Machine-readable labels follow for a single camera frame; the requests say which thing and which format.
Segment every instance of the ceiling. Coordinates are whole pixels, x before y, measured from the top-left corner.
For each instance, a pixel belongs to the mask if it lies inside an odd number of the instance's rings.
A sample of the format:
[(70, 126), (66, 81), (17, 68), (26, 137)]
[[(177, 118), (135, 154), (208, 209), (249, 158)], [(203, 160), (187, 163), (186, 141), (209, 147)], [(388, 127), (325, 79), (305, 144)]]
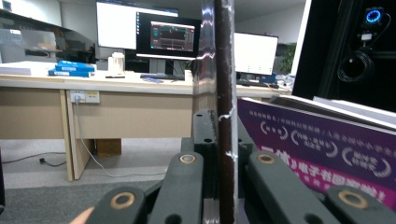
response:
[[(95, 0), (56, 0), (83, 5), (93, 5)], [(132, 0), (157, 7), (176, 7), (180, 17), (201, 18), (200, 0)], [(247, 21), (265, 14), (274, 13), (304, 4), (305, 0), (234, 0), (235, 23)]]

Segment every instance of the white cable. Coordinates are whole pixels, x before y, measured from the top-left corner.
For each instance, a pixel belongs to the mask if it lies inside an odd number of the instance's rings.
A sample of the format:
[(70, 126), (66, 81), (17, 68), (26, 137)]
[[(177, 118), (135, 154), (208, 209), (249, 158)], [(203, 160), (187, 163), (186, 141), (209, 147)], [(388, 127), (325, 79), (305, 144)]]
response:
[(85, 143), (84, 143), (84, 138), (83, 138), (83, 135), (82, 135), (82, 129), (81, 129), (81, 122), (79, 121), (79, 110), (78, 110), (78, 103), (79, 103), (79, 95), (77, 95), (76, 97), (75, 97), (75, 101), (76, 101), (76, 109), (77, 109), (77, 119), (78, 119), (78, 129), (79, 129), (79, 136), (80, 136), (80, 140), (81, 140), (81, 143), (82, 143), (82, 145), (84, 146), (84, 148), (85, 148), (85, 150), (90, 154), (90, 156), (91, 156), (91, 158), (96, 162), (96, 164), (98, 164), (101, 168), (102, 168), (102, 170), (108, 175), (108, 176), (110, 176), (110, 177), (125, 177), (125, 176), (128, 176), (128, 175), (164, 175), (164, 174), (166, 174), (166, 172), (161, 172), (161, 173), (156, 173), (156, 174), (138, 174), (138, 173), (129, 173), (129, 174), (126, 174), (126, 175), (111, 175), (111, 174), (109, 174), (108, 172), (107, 172), (107, 170), (105, 169), (105, 167), (99, 162), (99, 161), (97, 161), (96, 160), (96, 158), (91, 154), (91, 152), (90, 152), (90, 150), (88, 149), (88, 147), (85, 145)]

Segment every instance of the phone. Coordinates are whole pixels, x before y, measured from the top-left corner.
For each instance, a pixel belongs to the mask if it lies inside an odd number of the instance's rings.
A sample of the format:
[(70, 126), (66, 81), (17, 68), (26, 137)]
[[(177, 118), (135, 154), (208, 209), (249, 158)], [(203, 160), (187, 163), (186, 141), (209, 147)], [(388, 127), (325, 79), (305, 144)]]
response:
[(154, 83), (163, 83), (162, 80), (153, 78), (153, 77), (143, 77), (142, 79), (145, 81), (154, 82)]

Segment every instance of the brown box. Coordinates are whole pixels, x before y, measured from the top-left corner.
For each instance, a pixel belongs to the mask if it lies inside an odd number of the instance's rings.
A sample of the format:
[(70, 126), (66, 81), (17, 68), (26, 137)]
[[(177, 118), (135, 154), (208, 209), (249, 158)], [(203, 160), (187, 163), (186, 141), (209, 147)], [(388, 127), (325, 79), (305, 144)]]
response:
[(96, 139), (99, 158), (117, 156), (121, 154), (121, 139)]

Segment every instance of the brown vertical bar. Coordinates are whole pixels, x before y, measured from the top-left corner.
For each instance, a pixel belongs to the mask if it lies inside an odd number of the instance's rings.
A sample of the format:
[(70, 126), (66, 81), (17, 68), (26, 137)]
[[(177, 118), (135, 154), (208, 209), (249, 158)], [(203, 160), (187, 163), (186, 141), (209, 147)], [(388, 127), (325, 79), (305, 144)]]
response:
[(215, 0), (214, 3), (219, 115), (219, 214), (220, 223), (229, 224), (236, 222), (238, 211), (234, 11), (233, 0)]

